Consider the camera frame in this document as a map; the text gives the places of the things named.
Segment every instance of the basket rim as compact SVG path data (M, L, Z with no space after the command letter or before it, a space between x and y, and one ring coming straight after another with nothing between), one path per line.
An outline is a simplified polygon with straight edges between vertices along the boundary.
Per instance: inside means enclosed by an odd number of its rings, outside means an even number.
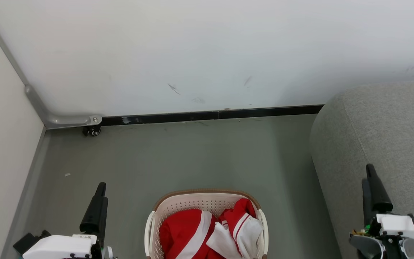
M255 205L257 210L261 210L260 203L258 203L258 201L255 198L253 198L252 195L250 195L246 192L237 191L237 190L227 190L227 189L203 188L203 189L188 189L188 190L175 191L175 192L168 193L156 202L156 205L154 206L153 211L157 211L157 209L159 208L159 205L161 205L161 203L163 201L165 201L166 199L168 199L170 197L177 196L177 195L204 194L204 193L220 193L220 194L242 195L242 196L246 197L247 199L249 199Z

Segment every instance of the gray fabric upholstery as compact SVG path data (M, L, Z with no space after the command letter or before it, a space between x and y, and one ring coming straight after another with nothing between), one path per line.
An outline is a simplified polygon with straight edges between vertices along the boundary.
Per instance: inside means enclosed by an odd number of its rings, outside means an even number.
M310 145L343 258L356 258L348 234L363 228L367 163L383 181L393 212L414 213L414 82L366 85L335 96L317 116Z

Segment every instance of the clothing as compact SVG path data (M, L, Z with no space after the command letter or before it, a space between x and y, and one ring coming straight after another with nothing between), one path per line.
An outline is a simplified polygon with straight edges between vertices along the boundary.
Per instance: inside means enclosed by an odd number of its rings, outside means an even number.
M184 210L169 216L159 228L166 259L253 259L263 231L248 199L225 210L220 222L207 211Z

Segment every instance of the laundry basket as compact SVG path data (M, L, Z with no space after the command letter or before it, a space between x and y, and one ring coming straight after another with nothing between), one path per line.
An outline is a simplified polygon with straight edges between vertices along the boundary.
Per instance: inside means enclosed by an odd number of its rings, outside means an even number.
M198 189L169 193L162 197L155 205L148 217L145 227L145 253L147 259L164 259L164 252L159 242L159 227L170 215L191 209L208 210L215 217L219 217L225 209L233 208L235 203L242 199L249 199L258 220L263 225L258 241L257 259L266 259L268 254L268 223L260 204L251 195L231 190Z

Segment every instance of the gray floor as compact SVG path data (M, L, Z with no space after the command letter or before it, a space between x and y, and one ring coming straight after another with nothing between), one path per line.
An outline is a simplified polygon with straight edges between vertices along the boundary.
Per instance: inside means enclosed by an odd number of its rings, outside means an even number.
M161 196L230 188L260 202L271 258L340 258L308 150L314 118L116 126L88 138L78 128L51 131L26 230L79 233L103 181L109 198L106 243L121 259L144 258L144 225Z

